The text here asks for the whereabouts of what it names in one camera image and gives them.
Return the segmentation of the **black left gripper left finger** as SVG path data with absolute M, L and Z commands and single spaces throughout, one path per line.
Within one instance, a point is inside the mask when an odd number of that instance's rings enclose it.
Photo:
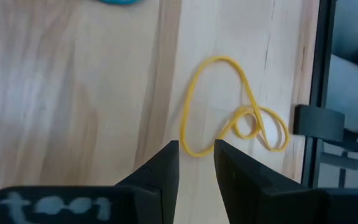
M 173 224 L 179 145 L 170 141 L 110 186 L 15 186 L 0 190 L 0 224 Z

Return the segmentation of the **grey metal frame bar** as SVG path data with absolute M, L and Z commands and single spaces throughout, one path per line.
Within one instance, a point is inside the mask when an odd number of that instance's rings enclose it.
M 341 155 L 323 152 L 318 186 L 358 189 L 358 159 L 349 157 L 346 151 Z

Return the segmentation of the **black clamp block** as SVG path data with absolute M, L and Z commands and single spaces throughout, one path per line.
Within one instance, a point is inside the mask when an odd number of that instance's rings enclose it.
M 345 116 L 337 111 L 308 105 L 295 106 L 293 134 L 326 141 L 342 141 Z

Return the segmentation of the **large teal rubber band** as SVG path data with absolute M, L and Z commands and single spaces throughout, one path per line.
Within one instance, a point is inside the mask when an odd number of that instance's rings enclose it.
M 138 3 L 142 0 L 98 0 L 100 2 L 103 2 L 105 4 L 118 4 L 118 5 L 130 5 Z

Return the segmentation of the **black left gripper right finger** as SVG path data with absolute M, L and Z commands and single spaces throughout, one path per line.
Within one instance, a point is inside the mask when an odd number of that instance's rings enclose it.
M 358 189 L 307 188 L 220 139 L 214 166 L 230 224 L 358 224 Z

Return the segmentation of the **twisted yellow rubber band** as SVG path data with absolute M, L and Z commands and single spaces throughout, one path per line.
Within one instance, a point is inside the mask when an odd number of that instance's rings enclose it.
M 245 71 L 233 58 L 226 56 L 226 55 L 210 57 L 210 58 L 207 58 L 205 61 L 203 61 L 197 68 L 195 74 L 193 75 L 193 78 L 191 79 L 190 84 L 188 85 L 188 89 L 186 92 L 185 101 L 184 101 L 184 105 L 183 105 L 183 115 L 182 115 L 181 123 L 180 123 L 180 143 L 181 143 L 183 150 L 187 154 L 191 155 L 192 157 L 205 157 L 214 151 L 213 146 L 207 147 L 205 150 L 203 150 L 201 152 L 193 151 L 186 141 L 186 128 L 187 128 L 187 123 L 188 123 L 188 117 L 189 117 L 190 110 L 191 110 L 191 101 L 192 101 L 192 97 L 193 97 L 193 94 L 194 94 L 194 91 L 196 88 L 197 81 L 198 81 L 200 75 L 202 74 L 202 71 L 208 65 L 211 65 L 212 63 L 217 62 L 217 61 L 223 61 L 223 62 L 228 63 L 237 72 L 239 78 L 241 79 L 242 85 L 249 97 L 249 101 L 250 101 L 249 106 L 240 106 L 240 107 L 238 107 L 238 109 L 235 110 L 231 119 L 228 120 L 228 122 L 222 128 L 221 132 L 218 134 L 218 139 L 224 139 L 224 137 L 228 134 L 228 132 L 230 130 L 233 130 L 235 135 L 238 138 L 243 139 L 243 140 L 256 138 L 258 136 L 258 134 L 261 134 L 262 140 L 263 140 L 267 150 L 272 151 L 272 152 L 284 151 L 290 143 L 290 132 L 289 132 L 288 126 L 285 124 L 284 120 L 276 112 L 274 112 L 273 110 L 271 110 L 269 108 L 260 106 L 258 104 L 258 102 L 255 99 L 255 96 L 252 92 L 252 89 L 250 87 L 249 81 L 246 77 Z M 269 114 L 269 116 L 271 118 L 273 118 L 276 122 L 278 122 L 279 125 L 281 126 L 281 128 L 283 129 L 285 139 L 284 139 L 283 144 L 280 147 L 273 147 L 269 144 L 264 121 L 262 119 L 262 112 Z M 245 135 L 240 132 L 240 129 L 238 126 L 238 120 L 241 117 L 245 117 L 248 115 L 253 116 L 256 124 L 255 124 L 255 128 L 253 129 L 253 131 L 251 131 L 249 134 Z

